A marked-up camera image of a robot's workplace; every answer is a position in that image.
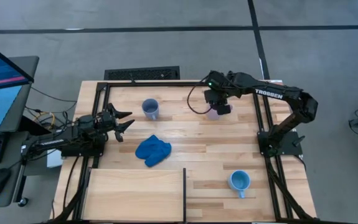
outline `blue cup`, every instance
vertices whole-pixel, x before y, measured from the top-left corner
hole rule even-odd
[[[238,192],[239,198],[245,198],[245,189],[251,185],[251,178],[245,171],[236,170],[228,177],[228,184],[231,189]]]
[[[159,115],[158,102],[154,99],[147,99],[141,105],[144,114],[147,118],[156,120]]]

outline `desk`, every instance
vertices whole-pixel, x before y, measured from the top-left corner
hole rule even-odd
[[[82,82],[75,110],[76,118],[92,113],[96,86],[96,81]],[[198,87],[192,93],[191,105],[197,111],[204,111],[207,107],[202,93],[206,88]],[[172,144],[172,153],[151,169],[187,169],[188,222],[275,221],[265,161],[258,149],[258,124],[252,95],[242,96],[241,99],[231,97],[228,102],[233,105],[232,113],[218,121],[209,121],[205,115],[195,114],[188,108],[186,98],[190,89],[173,86],[112,87],[110,102],[114,107],[119,111],[133,112],[120,122],[129,119],[136,121],[125,131],[123,143],[118,143],[113,132],[110,133],[99,168],[147,169],[144,161],[138,159],[134,152],[141,141],[155,134]],[[144,117],[141,104],[147,98],[159,101],[158,121],[148,121]],[[289,115],[288,104],[284,101],[269,99],[269,102],[275,123]],[[264,107],[260,106],[265,117]],[[68,158],[62,165],[54,198],[56,214],[62,211],[64,191],[73,161],[74,158]],[[288,190],[304,210],[315,217],[303,165],[293,156],[282,156],[282,161]],[[82,158],[74,167],[67,194],[68,202],[77,189],[81,163]],[[245,199],[237,198],[237,194],[227,185],[227,177],[237,169],[247,171],[252,179]],[[277,191],[281,216],[285,217],[282,196]]]

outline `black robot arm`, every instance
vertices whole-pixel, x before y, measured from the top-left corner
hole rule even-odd
[[[210,90],[204,92],[205,100],[219,115],[231,112],[227,98],[231,96],[241,98],[242,95],[250,93],[283,100],[290,105],[292,114],[281,124],[274,125],[269,130],[268,135],[263,137],[266,144],[266,156],[269,157],[277,154],[286,133],[300,123],[311,122],[316,117],[317,101],[309,93],[305,93],[302,89],[296,87],[259,81],[242,72],[229,72],[225,76],[223,73],[211,71],[205,82],[210,88]]]
[[[107,109],[95,117],[85,115],[78,118],[73,124],[65,125],[57,133],[30,136],[22,145],[24,158],[31,158],[42,154],[49,149],[58,149],[61,156],[102,156],[108,132],[115,131],[115,138],[123,142],[122,133],[134,120],[119,124],[117,119],[131,115],[132,112],[117,111],[109,103]]]

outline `wooden board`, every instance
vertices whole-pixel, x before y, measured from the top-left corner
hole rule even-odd
[[[92,169],[83,218],[183,221],[182,170]]]
[[[97,82],[82,82],[75,117],[91,114]],[[147,169],[144,161],[136,158],[138,144],[155,134],[172,144],[171,155],[151,168],[156,170],[187,169],[187,221],[189,222],[251,222],[274,221],[273,206],[263,157],[259,154],[255,107],[251,95],[241,99],[231,97],[228,102],[233,111],[218,121],[209,121],[205,115],[193,113],[186,98],[190,87],[113,87],[110,102],[119,111],[132,111],[129,119],[136,121],[125,131],[124,142],[115,141],[113,132],[100,159],[101,169]],[[202,90],[194,90],[190,104],[197,111],[207,107]],[[155,98],[160,104],[160,117],[149,121],[141,111],[141,103]],[[260,98],[262,115],[265,110]],[[288,104],[269,99],[273,121],[279,123],[289,114]],[[303,165],[293,156],[282,156],[289,191],[298,203],[312,216],[316,216],[313,200]],[[55,196],[55,210],[61,210],[62,198],[73,158],[64,161]],[[227,177],[235,170],[247,171],[252,179],[245,199],[229,189]],[[80,172],[76,166],[74,174]],[[68,199],[74,194],[77,180],[73,179]],[[278,190],[281,216],[285,207]]]

